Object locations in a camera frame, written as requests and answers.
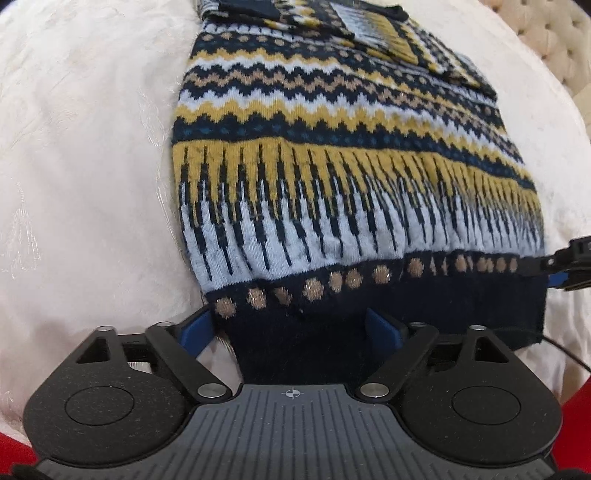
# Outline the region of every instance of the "metallic brown dot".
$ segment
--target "metallic brown dot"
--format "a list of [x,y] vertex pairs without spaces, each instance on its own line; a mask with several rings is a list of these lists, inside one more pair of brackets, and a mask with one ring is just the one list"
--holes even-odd
[[478,262],[476,263],[476,269],[480,273],[484,273],[486,271],[486,259],[484,257],[480,257]]
[[343,275],[341,272],[331,272],[329,275],[329,287],[335,293],[340,293],[343,288]]
[[466,258],[464,255],[459,254],[456,258],[456,270],[458,270],[458,272],[465,272],[467,268],[468,264],[466,262]]
[[236,304],[228,297],[216,301],[216,313],[223,319],[228,319],[236,315]]
[[267,297],[260,288],[251,288],[248,290],[248,297],[246,298],[252,308],[261,310],[267,306]]
[[378,265],[374,269],[374,282],[378,285],[386,285],[392,278],[392,273],[386,265]]
[[496,270],[499,273],[503,273],[507,268],[507,262],[503,257],[499,257],[496,259]]
[[324,293],[324,285],[317,278],[309,278],[304,285],[304,297],[310,301],[320,300]]
[[345,283],[352,290],[359,288],[361,286],[362,281],[363,281],[363,277],[361,276],[361,273],[359,273],[357,271],[356,268],[354,268],[353,270],[349,270],[347,272],[347,277],[345,279]]
[[408,273],[410,273],[411,277],[420,277],[423,274],[424,269],[425,265],[423,265],[423,262],[421,262],[419,258],[411,258],[408,263]]
[[279,300],[279,303],[282,305],[288,307],[291,304],[292,296],[285,287],[276,288],[273,290],[273,293],[275,294],[275,297],[277,297],[277,300]]

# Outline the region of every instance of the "knit fabric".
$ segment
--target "knit fabric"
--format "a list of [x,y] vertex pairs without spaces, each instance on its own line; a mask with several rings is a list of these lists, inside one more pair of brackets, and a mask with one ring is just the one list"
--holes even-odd
[[174,173],[191,266],[245,381],[362,377],[368,307],[448,332],[541,329],[545,283],[519,275],[543,254],[540,205],[467,58],[400,7],[198,10]]

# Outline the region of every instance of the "gray plastic base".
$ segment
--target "gray plastic base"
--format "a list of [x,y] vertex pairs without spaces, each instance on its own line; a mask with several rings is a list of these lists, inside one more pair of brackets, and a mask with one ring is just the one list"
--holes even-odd
[[341,385],[246,385],[199,407],[184,431],[143,460],[74,468],[44,460],[54,480],[543,480],[541,459],[510,468],[456,465],[417,445],[392,411]]

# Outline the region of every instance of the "white bedspread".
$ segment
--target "white bedspread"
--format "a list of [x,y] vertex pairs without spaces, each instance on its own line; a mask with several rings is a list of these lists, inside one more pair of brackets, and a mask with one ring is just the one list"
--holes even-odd
[[[591,146],[558,81],[477,0],[402,4],[497,88],[548,249],[591,233]],[[134,332],[202,303],[167,148],[198,28],[190,0],[15,0],[0,14],[0,432],[24,438],[27,398],[95,326]],[[590,310],[590,292],[548,298],[548,332],[587,360]],[[584,380],[549,346],[522,358],[563,398]],[[236,381],[227,358],[203,359]]]

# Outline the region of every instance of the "round metal bolt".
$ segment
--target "round metal bolt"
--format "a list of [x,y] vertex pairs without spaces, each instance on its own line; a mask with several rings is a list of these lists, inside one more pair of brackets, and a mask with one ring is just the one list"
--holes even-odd
[[382,398],[390,393],[390,389],[381,383],[366,383],[359,391],[368,398]]
[[197,389],[197,393],[203,398],[219,398],[225,395],[227,389],[219,383],[206,383]]

